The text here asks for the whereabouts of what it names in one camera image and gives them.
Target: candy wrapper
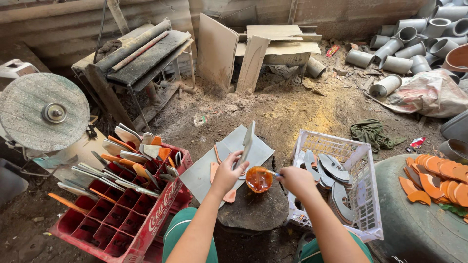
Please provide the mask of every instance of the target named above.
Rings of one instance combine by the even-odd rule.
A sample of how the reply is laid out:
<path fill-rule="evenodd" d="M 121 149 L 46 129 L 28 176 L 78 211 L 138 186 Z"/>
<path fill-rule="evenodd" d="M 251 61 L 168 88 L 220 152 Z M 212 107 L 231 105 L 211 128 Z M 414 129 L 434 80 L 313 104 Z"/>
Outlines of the candy wrapper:
<path fill-rule="evenodd" d="M 413 146 L 414 148 L 421 148 L 421 145 L 423 144 L 425 140 L 426 140 L 426 137 L 417 138 L 417 139 L 414 139 L 410 145 Z"/>
<path fill-rule="evenodd" d="M 327 53 L 325 54 L 325 56 L 331 58 L 331 56 L 333 56 L 333 54 L 335 54 L 339 49 L 340 49 L 340 46 L 339 46 L 339 45 L 333 45 L 333 46 L 327 51 Z"/>

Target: person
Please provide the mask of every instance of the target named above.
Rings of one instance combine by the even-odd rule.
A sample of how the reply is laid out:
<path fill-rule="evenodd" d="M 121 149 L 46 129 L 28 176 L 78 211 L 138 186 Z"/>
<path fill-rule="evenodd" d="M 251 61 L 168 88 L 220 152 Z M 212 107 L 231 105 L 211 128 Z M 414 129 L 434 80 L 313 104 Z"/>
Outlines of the person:
<path fill-rule="evenodd" d="M 198 209 L 186 208 L 173 217 L 163 237 L 163 263 L 218 262 L 212 235 L 222 198 L 249 166 L 247 161 L 235 170 L 231 169 L 242 152 L 229 154 L 220 164 L 213 183 Z M 300 262 L 373 263 L 365 244 L 344 228 L 323 200 L 314 186 L 312 174 L 294 166 L 281 168 L 279 173 L 282 176 L 276 179 L 297 196 L 307 214 L 312 215 L 310 221 L 314 226 L 316 239 L 303 247 Z"/>

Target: coca-cola crate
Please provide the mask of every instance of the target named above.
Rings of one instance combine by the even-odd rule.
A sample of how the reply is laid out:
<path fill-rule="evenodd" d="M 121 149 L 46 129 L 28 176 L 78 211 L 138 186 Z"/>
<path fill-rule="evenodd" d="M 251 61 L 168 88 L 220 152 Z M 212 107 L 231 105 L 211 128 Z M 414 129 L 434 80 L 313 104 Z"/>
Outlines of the coca-cola crate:
<path fill-rule="evenodd" d="M 189 151 L 165 143 L 161 146 L 171 149 L 169 156 L 172 160 L 181 152 L 182 163 L 177 167 L 180 175 L 192 165 Z M 158 183 L 164 186 L 159 197 L 141 194 L 133 189 L 122 192 L 94 180 L 89 188 L 116 203 L 103 197 L 96 202 L 86 196 L 79 196 L 75 205 L 89 212 L 85 215 L 68 209 L 49 232 L 108 263 L 161 262 L 162 227 L 169 214 L 176 214 L 187 208 L 192 200 L 189 190 L 179 178 L 169 182 L 158 177 L 159 174 L 166 173 L 164 164 L 170 165 L 168 159 L 153 159 L 153 162 L 144 164 Z M 146 181 L 122 171 L 112 163 L 107 165 L 107 169 L 132 183 Z M 150 183 L 146 188 L 154 190 L 155 185 Z"/>

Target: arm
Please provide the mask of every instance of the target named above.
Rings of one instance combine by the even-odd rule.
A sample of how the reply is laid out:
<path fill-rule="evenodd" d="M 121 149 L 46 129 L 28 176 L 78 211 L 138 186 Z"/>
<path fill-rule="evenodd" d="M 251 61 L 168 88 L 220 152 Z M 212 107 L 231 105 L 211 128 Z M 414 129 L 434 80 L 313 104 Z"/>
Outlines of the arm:
<path fill-rule="evenodd" d="M 174 249 L 172 249 L 166 261 L 167 263 L 206 262 L 219 205 L 223 197 L 239 179 L 241 173 L 249 166 L 249 162 L 247 161 L 236 170 L 231 170 L 232 164 L 238 161 L 238 155 L 242 154 L 242 152 L 231 153 L 218 167 L 208 194 L 206 194 L 195 216 Z"/>
<path fill-rule="evenodd" d="M 323 260 L 329 263 L 369 262 L 315 187 L 313 176 L 299 167 L 284 167 L 276 179 L 304 205 L 314 226 Z"/>

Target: hand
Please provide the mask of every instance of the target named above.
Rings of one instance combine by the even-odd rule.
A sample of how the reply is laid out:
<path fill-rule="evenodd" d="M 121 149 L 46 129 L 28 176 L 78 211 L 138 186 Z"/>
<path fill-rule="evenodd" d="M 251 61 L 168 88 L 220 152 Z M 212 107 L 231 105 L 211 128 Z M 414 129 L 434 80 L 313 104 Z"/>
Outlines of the hand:
<path fill-rule="evenodd" d="M 306 200 L 311 195 L 319 193 L 315 186 L 314 176 L 305 169 L 296 166 L 283 167 L 279 174 L 282 176 L 276 177 L 276 180 L 280 181 L 299 200 Z"/>
<path fill-rule="evenodd" d="M 249 166 L 249 162 L 246 161 L 240 164 L 234 171 L 231 170 L 233 163 L 237 162 L 243 150 L 235 151 L 230 153 L 226 160 L 224 160 L 216 170 L 213 183 L 211 184 L 210 192 L 214 193 L 220 199 L 222 199 L 227 192 L 229 192 L 236 181 L 241 176 L 241 173 Z"/>

